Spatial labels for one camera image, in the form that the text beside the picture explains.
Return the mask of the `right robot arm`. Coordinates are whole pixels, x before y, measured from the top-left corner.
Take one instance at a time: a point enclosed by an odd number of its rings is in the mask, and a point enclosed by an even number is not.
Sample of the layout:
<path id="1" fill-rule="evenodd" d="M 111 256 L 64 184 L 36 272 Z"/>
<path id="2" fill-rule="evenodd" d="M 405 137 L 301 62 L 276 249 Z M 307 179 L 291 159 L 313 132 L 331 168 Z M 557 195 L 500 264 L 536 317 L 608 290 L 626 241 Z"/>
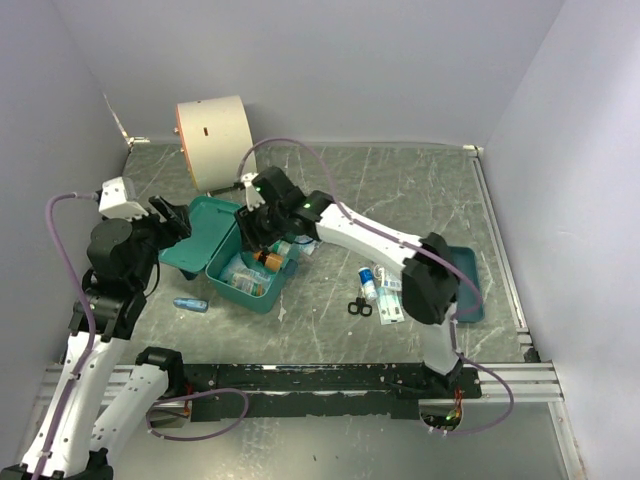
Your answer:
<path id="1" fill-rule="evenodd" d="M 305 194 L 278 167 L 243 174 L 238 185 L 246 197 L 235 213 L 245 250 L 258 252 L 287 236 L 305 235 L 381 265 L 400 280 L 401 306 L 420 324 L 426 390 L 443 398 L 457 388 L 463 360 L 454 318 L 462 272 L 442 236 L 406 234 L 356 213 L 325 192 Z"/>

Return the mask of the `brown bottle orange cap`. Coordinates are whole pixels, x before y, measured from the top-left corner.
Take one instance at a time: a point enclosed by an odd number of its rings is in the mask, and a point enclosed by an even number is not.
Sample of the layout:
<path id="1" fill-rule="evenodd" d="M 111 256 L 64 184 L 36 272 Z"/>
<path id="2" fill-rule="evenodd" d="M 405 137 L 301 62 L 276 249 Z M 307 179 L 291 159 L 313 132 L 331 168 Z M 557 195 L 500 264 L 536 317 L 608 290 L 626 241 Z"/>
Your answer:
<path id="1" fill-rule="evenodd" d="M 285 261 L 281 255 L 265 250 L 255 252 L 253 258 L 271 272 L 280 271 Z"/>

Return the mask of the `white disinfectant bottle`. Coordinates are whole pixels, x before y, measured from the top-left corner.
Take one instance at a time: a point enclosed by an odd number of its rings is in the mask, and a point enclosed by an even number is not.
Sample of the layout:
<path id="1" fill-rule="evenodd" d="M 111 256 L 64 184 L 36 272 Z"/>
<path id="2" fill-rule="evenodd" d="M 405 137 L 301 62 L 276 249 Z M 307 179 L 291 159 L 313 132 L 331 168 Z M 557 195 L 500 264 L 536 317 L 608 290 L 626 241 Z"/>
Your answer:
<path id="1" fill-rule="evenodd" d="M 286 257 L 291 249 L 291 244 L 285 240 L 278 240 L 271 247 L 270 251 L 281 257 Z"/>

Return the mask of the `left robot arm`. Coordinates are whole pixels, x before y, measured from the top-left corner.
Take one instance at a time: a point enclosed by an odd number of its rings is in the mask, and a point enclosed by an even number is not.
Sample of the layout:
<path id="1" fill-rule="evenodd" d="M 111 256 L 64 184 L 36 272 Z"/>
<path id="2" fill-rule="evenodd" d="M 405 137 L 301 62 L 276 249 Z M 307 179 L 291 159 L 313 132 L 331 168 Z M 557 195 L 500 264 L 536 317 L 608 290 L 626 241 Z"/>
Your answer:
<path id="1" fill-rule="evenodd" d="M 90 268 L 71 280 L 78 293 L 69 325 L 63 370 L 38 432 L 4 479 L 111 479 L 137 425 L 161 397 L 173 399 L 187 385 L 179 352 L 148 347 L 125 386 L 102 404 L 112 372 L 147 304 L 150 277 L 160 253 L 190 237 L 189 208 L 160 196 L 145 209 L 123 202 L 103 214 L 90 235 Z"/>

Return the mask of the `blue cotton pad bag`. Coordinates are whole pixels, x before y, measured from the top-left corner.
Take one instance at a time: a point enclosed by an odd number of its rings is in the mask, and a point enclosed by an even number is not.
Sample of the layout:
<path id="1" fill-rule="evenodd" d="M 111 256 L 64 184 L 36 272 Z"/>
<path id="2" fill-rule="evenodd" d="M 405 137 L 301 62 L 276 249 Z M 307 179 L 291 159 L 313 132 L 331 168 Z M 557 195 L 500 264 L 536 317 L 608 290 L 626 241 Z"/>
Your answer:
<path id="1" fill-rule="evenodd" d="M 219 280 L 230 285 L 230 280 L 234 273 L 251 275 L 256 280 L 262 282 L 264 285 L 264 293 L 270 285 L 270 277 L 259 271 L 249 268 L 243 261 L 240 254 L 234 255 L 229 263 L 222 269 L 221 273 L 219 274 Z"/>

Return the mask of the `green white bandage packet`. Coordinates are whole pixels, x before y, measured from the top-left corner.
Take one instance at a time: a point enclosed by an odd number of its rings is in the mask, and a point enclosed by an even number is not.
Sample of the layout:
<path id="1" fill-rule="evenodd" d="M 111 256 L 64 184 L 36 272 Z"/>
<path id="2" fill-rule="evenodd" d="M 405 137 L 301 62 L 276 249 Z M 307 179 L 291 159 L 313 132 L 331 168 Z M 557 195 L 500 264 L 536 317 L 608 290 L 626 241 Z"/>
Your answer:
<path id="1" fill-rule="evenodd" d="M 264 294 L 264 285 L 251 275 L 234 273 L 230 285 L 248 295 L 259 297 Z"/>

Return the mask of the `clear gauze packet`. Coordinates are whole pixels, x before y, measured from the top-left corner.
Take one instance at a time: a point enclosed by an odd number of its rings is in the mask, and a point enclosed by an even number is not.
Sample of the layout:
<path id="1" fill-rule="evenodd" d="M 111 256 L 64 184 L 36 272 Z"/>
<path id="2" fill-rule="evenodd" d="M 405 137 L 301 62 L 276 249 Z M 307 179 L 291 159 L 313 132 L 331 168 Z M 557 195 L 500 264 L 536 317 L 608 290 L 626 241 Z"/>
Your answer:
<path id="1" fill-rule="evenodd" d="M 321 242 L 309 236 L 298 236 L 293 243 L 298 247 L 301 253 L 311 256 L 320 246 Z"/>

